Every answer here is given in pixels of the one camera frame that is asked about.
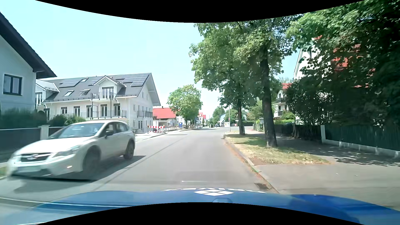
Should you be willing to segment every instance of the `car grille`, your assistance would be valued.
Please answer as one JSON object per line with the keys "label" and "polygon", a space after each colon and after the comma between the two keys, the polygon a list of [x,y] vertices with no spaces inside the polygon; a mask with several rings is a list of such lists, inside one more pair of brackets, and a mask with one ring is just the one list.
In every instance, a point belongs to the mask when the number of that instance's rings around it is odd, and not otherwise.
{"label": "car grille", "polygon": [[21,154],[21,162],[45,161],[52,153]]}

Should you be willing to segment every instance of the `dry grass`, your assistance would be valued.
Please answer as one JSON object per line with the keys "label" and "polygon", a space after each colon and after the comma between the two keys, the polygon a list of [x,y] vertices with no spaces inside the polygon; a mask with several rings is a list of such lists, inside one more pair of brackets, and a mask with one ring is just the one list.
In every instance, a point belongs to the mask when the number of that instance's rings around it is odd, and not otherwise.
{"label": "dry grass", "polygon": [[266,147],[265,140],[254,135],[228,134],[226,138],[256,165],[329,164],[325,159],[288,147]]}

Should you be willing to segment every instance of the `tree trunk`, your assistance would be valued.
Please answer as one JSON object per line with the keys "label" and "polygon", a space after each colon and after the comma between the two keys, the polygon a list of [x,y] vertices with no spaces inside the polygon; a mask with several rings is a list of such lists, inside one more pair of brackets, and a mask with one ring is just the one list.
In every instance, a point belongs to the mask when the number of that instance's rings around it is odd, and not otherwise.
{"label": "tree trunk", "polygon": [[244,135],[244,127],[242,126],[242,102],[238,100],[238,126],[239,126],[239,134]]}
{"label": "tree trunk", "polygon": [[262,70],[262,83],[263,83],[263,96],[262,96],[262,111],[264,117],[264,134],[265,140],[267,141],[267,146],[276,147],[278,146],[276,142],[275,126],[274,126],[274,115],[272,114],[272,104],[271,104],[271,89],[270,89],[270,79],[269,72],[270,68],[268,65],[268,58],[260,62],[260,67]]}

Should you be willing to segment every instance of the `white suv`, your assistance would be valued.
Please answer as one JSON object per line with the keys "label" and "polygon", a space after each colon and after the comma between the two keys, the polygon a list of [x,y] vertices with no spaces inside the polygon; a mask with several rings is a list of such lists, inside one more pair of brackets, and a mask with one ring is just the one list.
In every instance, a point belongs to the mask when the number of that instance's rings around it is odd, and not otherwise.
{"label": "white suv", "polygon": [[123,155],[133,158],[135,134],[121,121],[88,121],[71,124],[13,153],[7,175],[93,175],[99,162]]}

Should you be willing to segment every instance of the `sky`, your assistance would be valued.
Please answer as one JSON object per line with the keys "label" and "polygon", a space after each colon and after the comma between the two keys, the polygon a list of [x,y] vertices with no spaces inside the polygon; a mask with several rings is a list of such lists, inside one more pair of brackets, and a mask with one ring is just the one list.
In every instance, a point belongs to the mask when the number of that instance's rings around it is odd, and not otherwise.
{"label": "sky", "polygon": [[[150,72],[164,107],[169,93],[194,84],[189,46],[202,37],[193,23],[121,18],[34,0],[1,1],[0,12],[57,78]],[[283,60],[280,77],[293,77],[297,56]],[[208,119],[220,93],[201,88],[201,82],[195,87]]]}

